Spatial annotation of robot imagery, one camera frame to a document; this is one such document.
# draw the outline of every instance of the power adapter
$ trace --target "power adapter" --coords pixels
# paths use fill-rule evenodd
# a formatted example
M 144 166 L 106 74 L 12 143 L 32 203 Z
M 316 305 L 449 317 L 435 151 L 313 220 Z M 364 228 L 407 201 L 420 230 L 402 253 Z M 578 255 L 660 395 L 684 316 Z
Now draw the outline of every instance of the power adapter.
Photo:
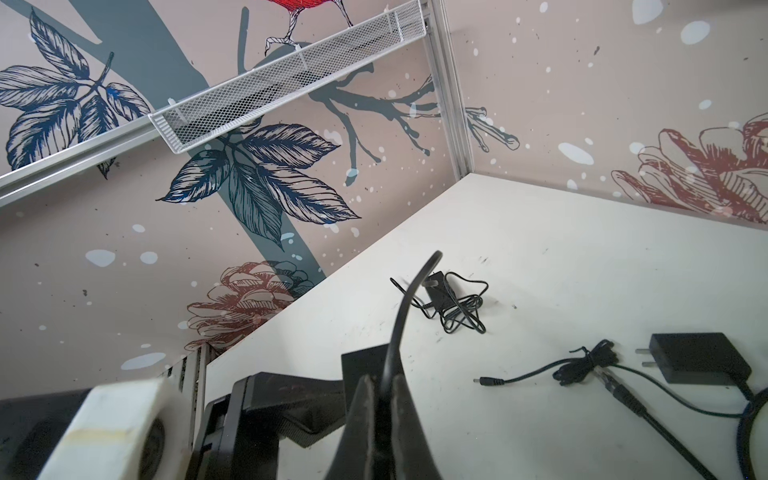
M 649 353 L 667 383 L 746 386 L 752 369 L 722 333 L 654 333 Z

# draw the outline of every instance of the black cord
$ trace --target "black cord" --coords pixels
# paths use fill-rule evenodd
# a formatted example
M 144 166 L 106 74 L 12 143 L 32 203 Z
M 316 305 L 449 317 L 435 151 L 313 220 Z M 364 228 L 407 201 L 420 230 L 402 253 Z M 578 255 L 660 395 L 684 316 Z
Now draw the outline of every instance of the black cord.
M 755 469 L 752 467 L 752 455 L 750 454 L 750 436 L 752 426 L 760 413 L 760 409 L 768 403 L 768 389 L 754 395 L 750 404 L 744 410 L 744 417 L 739 421 L 736 430 L 736 454 L 739 458 L 739 468 L 745 480 L 755 480 Z
M 480 293 L 471 293 L 469 295 L 456 298 L 452 289 L 447 285 L 449 275 L 456 276 L 467 283 L 482 283 L 485 285 L 485 288 L 483 288 Z M 424 316 L 428 319 L 433 319 L 435 318 L 435 315 L 439 315 L 440 324 L 446 333 L 454 333 L 460 326 L 465 326 L 468 329 L 475 330 L 478 333 L 485 333 L 487 329 L 485 328 L 483 322 L 480 321 L 479 310 L 483 302 L 482 295 L 488 290 L 489 287 L 488 282 L 485 282 L 484 280 L 469 280 L 455 272 L 447 272 L 444 276 L 444 279 L 446 283 L 445 291 L 448 293 L 449 298 L 453 302 L 453 306 L 450 306 L 447 309 L 438 310 L 432 303 L 421 303 L 416 298 L 413 298 L 411 305 L 421 310 Z M 389 281 L 392 282 L 392 285 L 397 287 L 397 290 L 400 290 L 403 295 L 406 294 L 406 291 L 400 286 L 399 283 L 397 283 L 397 281 L 395 281 L 395 279 L 390 278 Z

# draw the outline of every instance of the black cable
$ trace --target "black cable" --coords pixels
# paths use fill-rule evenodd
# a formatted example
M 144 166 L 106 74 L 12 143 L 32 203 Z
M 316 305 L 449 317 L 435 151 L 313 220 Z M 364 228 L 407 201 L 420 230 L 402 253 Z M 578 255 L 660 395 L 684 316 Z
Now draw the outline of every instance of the black cable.
M 744 417 L 739 421 L 739 428 L 736 430 L 736 454 L 739 458 L 741 475 L 745 480 L 755 480 L 755 469 L 752 466 L 752 455 L 750 454 L 750 436 L 757 414 L 760 413 L 760 409 L 766 403 L 768 403 L 768 389 L 764 389 L 752 398 L 744 410 Z
M 397 311 L 397 317 L 395 318 L 395 326 L 392 328 L 392 338 L 389 340 L 389 347 L 386 350 L 386 358 L 384 359 L 384 370 L 382 372 L 381 382 L 379 383 L 379 403 L 389 405 L 389 400 L 392 396 L 392 379 L 395 377 L 395 365 L 400 360 L 400 342 L 402 341 L 402 332 L 406 327 L 406 318 L 408 317 L 408 309 L 411 306 L 416 290 L 426 280 L 430 272 L 432 272 L 437 266 L 438 262 L 442 258 L 442 252 L 436 251 L 427 260 L 421 270 L 416 274 L 413 282 L 408 286 L 405 295 L 402 296 L 402 302 L 400 302 L 400 308 Z

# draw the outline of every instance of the white mesh basket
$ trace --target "white mesh basket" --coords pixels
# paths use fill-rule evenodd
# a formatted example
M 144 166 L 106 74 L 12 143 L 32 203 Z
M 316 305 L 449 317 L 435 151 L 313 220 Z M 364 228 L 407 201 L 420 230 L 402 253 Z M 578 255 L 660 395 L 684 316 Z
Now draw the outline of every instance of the white mesh basket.
M 426 35 L 419 0 L 400 5 L 150 114 L 179 154 Z

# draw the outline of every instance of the bird leg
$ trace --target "bird leg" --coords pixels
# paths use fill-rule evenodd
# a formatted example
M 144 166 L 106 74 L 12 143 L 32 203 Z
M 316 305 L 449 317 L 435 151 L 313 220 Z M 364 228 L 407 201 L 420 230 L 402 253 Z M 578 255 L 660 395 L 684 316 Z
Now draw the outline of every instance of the bird leg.
M 352 21 L 349 20 L 349 15 L 346 14 L 346 9 L 344 8 L 344 1 L 343 0 L 333 0 L 333 3 L 336 4 L 337 7 L 339 7 L 339 10 L 341 10 L 342 15 L 344 15 L 344 18 L 346 20 L 346 24 L 348 26 L 353 26 Z
M 296 50 L 301 49 L 299 44 L 293 41 L 293 39 L 291 38 L 291 35 L 293 35 L 293 29 L 296 28 L 296 22 L 298 21 L 299 13 L 301 13 L 302 10 L 303 8 L 297 8 L 296 10 L 290 13 L 290 24 L 288 26 L 288 33 L 284 38 L 269 37 L 266 40 L 266 47 L 264 48 L 265 57 L 266 57 L 266 54 L 270 51 L 270 47 L 272 47 L 272 44 L 274 43 L 280 43 L 283 45 L 292 45 Z

